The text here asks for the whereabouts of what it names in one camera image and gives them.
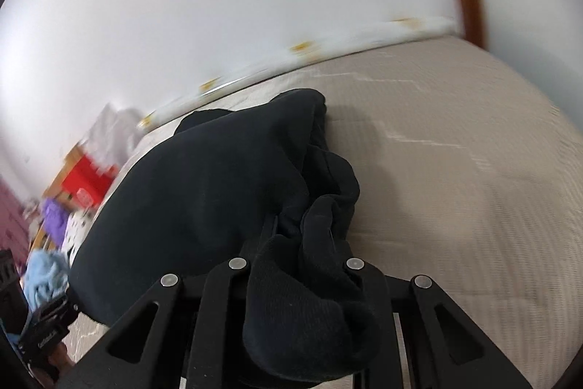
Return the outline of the person left hand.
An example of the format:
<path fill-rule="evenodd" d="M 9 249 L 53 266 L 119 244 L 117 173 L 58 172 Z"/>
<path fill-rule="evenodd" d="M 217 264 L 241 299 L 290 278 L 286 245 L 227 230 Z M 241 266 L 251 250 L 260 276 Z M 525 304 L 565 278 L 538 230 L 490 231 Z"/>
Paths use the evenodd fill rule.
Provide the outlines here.
<path fill-rule="evenodd" d="M 57 371 L 56 379 L 67 374 L 75 365 L 64 342 L 58 343 L 47 356 L 48 364 Z"/>

